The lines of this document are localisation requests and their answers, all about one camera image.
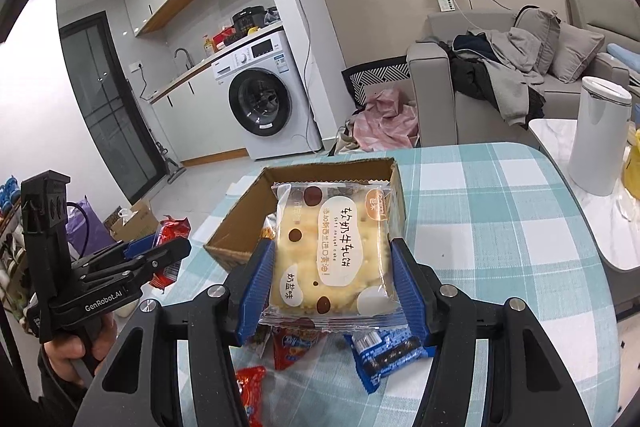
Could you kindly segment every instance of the barcode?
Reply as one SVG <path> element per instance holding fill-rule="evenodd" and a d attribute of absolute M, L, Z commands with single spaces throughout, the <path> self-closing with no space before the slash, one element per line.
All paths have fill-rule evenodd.
<path fill-rule="evenodd" d="M 373 346 L 377 346 L 382 343 L 382 339 L 377 331 L 371 331 L 367 333 L 361 339 L 354 341 L 353 346 L 356 348 L 358 354 L 362 353 L 365 349 L 369 349 Z"/>
<path fill-rule="evenodd" d="M 176 282 L 178 280 L 178 272 L 180 271 L 180 261 L 170 264 L 164 269 L 164 275 Z"/>

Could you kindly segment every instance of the washing machine door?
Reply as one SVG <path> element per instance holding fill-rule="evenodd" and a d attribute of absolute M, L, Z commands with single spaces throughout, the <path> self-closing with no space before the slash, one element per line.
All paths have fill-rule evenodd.
<path fill-rule="evenodd" d="M 238 73 L 229 85 L 229 105 L 238 123 L 256 136 L 278 133 L 291 112 L 287 88 L 266 70 Z"/>

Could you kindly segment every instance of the checkered tablecloth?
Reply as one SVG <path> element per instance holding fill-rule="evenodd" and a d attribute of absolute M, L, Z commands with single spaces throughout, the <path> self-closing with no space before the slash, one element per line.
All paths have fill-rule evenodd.
<path fill-rule="evenodd" d="M 416 259 L 443 283 L 470 297 L 503 303 L 524 299 L 556 346 L 594 427 L 608 427 L 618 407 L 620 359 L 611 297 L 598 252 L 560 176 L 541 153 L 520 144 L 477 144 L 375 153 L 400 166 L 406 203 L 405 240 Z M 336 162 L 334 158 L 287 160 Z M 202 248 L 254 177 L 230 187 L 193 236 L 193 250 L 163 304 L 181 302 L 224 270 Z M 187 347 L 178 356 L 185 426 L 195 425 Z M 259 360 L 234 349 L 236 368 L 263 364 L 265 427 L 411 426 L 431 360 L 420 360 L 367 395 L 340 335 L 321 341 L 283 372 L 273 371 L 270 347 Z M 479 341 L 467 426 L 480 425 L 487 344 Z"/>

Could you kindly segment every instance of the gray pillow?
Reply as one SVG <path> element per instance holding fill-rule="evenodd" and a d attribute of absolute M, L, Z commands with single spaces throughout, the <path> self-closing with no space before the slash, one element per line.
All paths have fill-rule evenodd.
<path fill-rule="evenodd" d="M 562 22 L 558 50 L 550 73 L 565 84 L 575 82 L 594 59 L 603 41 L 604 35 L 600 33 Z"/>
<path fill-rule="evenodd" d="M 529 6 L 523 8 L 516 19 L 515 27 L 532 33 L 540 39 L 542 46 L 534 66 L 534 70 L 542 76 L 546 75 L 556 56 L 560 38 L 560 19 L 558 12 L 543 10 Z"/>

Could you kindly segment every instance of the red snack package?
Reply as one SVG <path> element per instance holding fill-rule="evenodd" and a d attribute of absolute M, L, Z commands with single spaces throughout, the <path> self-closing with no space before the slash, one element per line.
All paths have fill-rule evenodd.
<path fill-rule="evenodd" d="M 171 216 L 166 217 L 167 219 L 160 221 L 160 227 L 156 233 L 155 247 L 164 245 L 164 243 L 168 243 L 176 237 L 189 238 L 191 225 L 189 224 L 189 219 L 187 217 L 184 219 L 173 219 Z M 159 272 L 156 272 L 149 284 L 154 288 L 164 290 L 167 286 L 176 282 L 179 270 L 180 261 L 176 261 L 166 268 L 162 268 Z"/>
<path fill-rule="evenodd" d="M 240 400 L 249 420 L 249 427 L 262 427 L 260 423 L 260 407 L 262 405 L 262 379 L 267 370 L 258 365 L 236 371 L 236 381 Z"/>
<path fill-rule="evenodd" d="M 317 330 L 296 330 L 274 327 L 273 365 L 276 371 L 282 371 L 296 363 L 304 354 L 318 343 L 322 333 Z"/>

